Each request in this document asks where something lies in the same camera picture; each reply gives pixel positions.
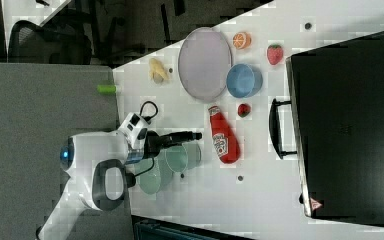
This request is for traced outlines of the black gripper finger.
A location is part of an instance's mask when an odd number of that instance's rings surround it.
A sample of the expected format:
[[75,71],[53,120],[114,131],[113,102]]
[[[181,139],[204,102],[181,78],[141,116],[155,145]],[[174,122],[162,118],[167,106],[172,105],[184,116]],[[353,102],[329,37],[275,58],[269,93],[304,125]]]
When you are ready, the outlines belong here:
[[200,140],[201,138],[202,138],[201,132],[192,132],[192,131],[180,132],[180,140],[182,142]]

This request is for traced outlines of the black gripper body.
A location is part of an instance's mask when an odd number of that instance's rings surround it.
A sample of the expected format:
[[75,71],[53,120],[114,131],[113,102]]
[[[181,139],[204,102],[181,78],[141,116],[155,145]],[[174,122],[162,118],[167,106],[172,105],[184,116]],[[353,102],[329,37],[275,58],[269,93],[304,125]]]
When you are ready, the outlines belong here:
[[159,155],[161,150],[178,145],[179,143],[179,137],[174,134],[159,136],[156,132],[149,131],[145,139],[144,159],[154,158]]

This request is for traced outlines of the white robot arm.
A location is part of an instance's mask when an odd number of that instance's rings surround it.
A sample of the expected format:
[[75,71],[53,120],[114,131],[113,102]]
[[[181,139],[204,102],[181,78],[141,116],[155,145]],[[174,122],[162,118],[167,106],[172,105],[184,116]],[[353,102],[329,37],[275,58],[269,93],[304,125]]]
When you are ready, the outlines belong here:
[[123,203],[125,190],[136,184],[136,175],[125,171],[127,165],[201,138],[200,132],[158,135],[147,129],[71,136],[60,153],[61,168],[69,180],[52,213],[36,231],[36,239],[66,240],[84,211],[112,211]]

